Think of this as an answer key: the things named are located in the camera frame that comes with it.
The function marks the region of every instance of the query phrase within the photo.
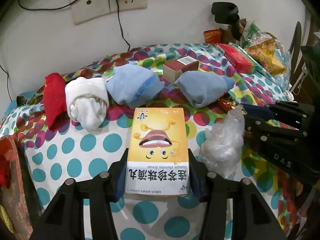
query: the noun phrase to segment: barcode label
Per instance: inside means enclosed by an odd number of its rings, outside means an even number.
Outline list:
[[[184,65],[189,65],[190,63],[196,62],[197,60],[192,57],[186,56],[186,57],[177,59],[177,61]]]
[[[224,49],[217,45],[217,51],[220,51],[224,55]]]

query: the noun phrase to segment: shiny foil wrapper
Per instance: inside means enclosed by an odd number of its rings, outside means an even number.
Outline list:
[[[240,104],[228,93],[223,94],[219,99],[218,99],[219,105],[226,111],[228,112],[231,109],[235,109],[236,106],[239,106]],[[245,109],[242,107],[242,113],[247,114]]]

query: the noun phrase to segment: cartoon mouth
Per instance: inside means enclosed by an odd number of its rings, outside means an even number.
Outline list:
[[[141,140],[141,148],[169,147],[172,143],[167,134],[161,130],[152,130]]]

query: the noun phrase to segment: black logo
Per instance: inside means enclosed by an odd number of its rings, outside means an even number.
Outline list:
[[[143,119],[146,119],[148,116],[144,113],[141,113],[140,115],[138,115],[137,119],[139,119],[141,122]]]

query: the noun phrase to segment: white teeth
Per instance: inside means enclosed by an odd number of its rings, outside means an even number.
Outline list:
[[[163,141],[163,140],[153,140],[153,141],[145,142],[142,145],[153,144],[153,143],[162,143],[162,144],[168,144],[168,145],[170,144],[169,142]]]

